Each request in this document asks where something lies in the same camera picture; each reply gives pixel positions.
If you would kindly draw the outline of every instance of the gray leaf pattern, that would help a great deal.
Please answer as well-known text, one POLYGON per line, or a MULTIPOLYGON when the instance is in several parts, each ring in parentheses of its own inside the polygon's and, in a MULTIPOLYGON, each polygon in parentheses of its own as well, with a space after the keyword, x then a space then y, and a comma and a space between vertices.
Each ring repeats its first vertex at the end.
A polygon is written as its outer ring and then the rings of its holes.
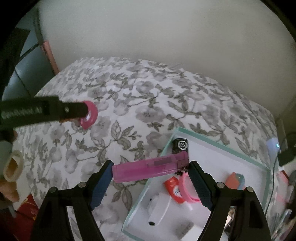
MULTIPOLYGON (((91 100, 99 115, 87 130, 77 121, 17 129, 26 176, 38 200, 53 185, 66 189, 87 180, 108 159, 120 164, 156 157, 179 126, 270 167, 265 131, 276 135, 272 114, 199 74, 147 60, 83 58, 37 94, 48 95, 58 95, 65 102, 91 100)), ((113 182, 109 186, 98 209, 106 215, 94 214, 101 230, 110 232, 108 225, 124 221, 145 183, 113 182)), ((73 232, 81 239, 71 215, 73 232)))

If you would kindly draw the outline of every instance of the small black box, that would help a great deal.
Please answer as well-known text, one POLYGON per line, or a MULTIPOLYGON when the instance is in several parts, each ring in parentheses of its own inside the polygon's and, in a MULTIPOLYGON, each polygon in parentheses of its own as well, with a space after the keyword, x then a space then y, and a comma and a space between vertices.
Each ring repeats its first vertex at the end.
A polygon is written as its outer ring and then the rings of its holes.
POLYGON ((177 154, 182 151, 186 151, 188 153, 188 140, 184 138, 174 139, 172 153, 177 154))

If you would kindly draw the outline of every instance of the white wall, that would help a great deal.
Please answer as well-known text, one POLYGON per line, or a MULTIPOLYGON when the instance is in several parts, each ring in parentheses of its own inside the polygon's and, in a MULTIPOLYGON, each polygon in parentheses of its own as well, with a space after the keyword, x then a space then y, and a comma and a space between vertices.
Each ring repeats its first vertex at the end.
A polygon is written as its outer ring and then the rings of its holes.
POLYGON ((180 64, 278 116, 296 94, 296 44, 260 0, 43 0, 60 69, 85 56, 180 64))

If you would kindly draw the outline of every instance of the pink rubber ring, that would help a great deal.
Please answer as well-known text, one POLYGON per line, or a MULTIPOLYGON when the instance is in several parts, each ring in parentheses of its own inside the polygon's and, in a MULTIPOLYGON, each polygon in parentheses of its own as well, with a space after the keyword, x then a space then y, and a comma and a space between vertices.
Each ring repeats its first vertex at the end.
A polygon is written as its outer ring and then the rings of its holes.
POLYGON ((189 203, 200 202, 200 199, 198 198, 198 194, 196 193, 196 190, 190 180, 188 172, 183 173, 182 176, 180 177, 179 190, 180 190, 181 196, 186 202, 189 202, 189 203))
POLYGON ((99 111, 93 102, 85 100, 83 103, 87 105, 89 112, 86 117, 80 118, 80 124, 82 128, 86 130, 96 122, 99 111))

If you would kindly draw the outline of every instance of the black cable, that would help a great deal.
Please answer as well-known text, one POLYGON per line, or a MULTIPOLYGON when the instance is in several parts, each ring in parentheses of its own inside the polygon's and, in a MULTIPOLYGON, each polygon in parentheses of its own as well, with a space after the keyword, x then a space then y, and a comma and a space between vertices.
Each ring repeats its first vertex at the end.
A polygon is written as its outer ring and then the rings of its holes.
POLYGON ((34 220, 33 218, 29 217, 28 215, 24 214, 24 213, 21 213, 20 211, 18 210, 15 210, 16 213, 22 215, 23 217, 27 218, 27 219, 30 219, 30 220, 34 220))
MULTIPOLYGON (((282 146, 282 144, 284 143, 284 141, 288 138, 288 136, 292 135, 292 134, 295 134, 295 132, 290 132, 288 133, 284 139, 282 140, 280 146, 282 146)), ((273 167, 273 170, 272 170, 272 191, 271 191, 271 196, 270 196, 270 199, 269 199, 269 202, 268 202, 268 205, 267 205, 267 208, 266 208, 266 211, 265 211, 265 217, 266 217, 266 214, 267 214, 267 211, 268 211, 268 208, 269 208, 269 205, 270 205, 270 202, 271 202, 271 199, 272 199, 272 195, 274 193, 274 171, 275 171, 275 167, 276 167, 276 161, 278 159, 278 155, 279 153, 281 152, 281 149, 279 149, 279 151, 277 152, 276 154, 276 159, 274 160, 274 167, 273 167)))
POLYGON ((24 82, 23 82, 22 79, 20 78, 20 76, 19 76, 19 74, 17 73, 16 69, 15 69, 15 74, 16 74, 16 76, 18 77, 18 79, 20 80, 20 82, 22 83, 22 85, 23 85, 23 87, 25 88, 27 94, 28 94, 29 97, 31 98, 32 96, 31 96, 30 92, 29 92, 28 89, 26 88, 24 82))
POLYGON ((36 43, 31 48, 29 48, 23 55, 20 56, 18 63, 21 62, 24 59, 24 57, 26 57, 29 53, 31 53, 38 46, 39 46, 39 43, 36 43))

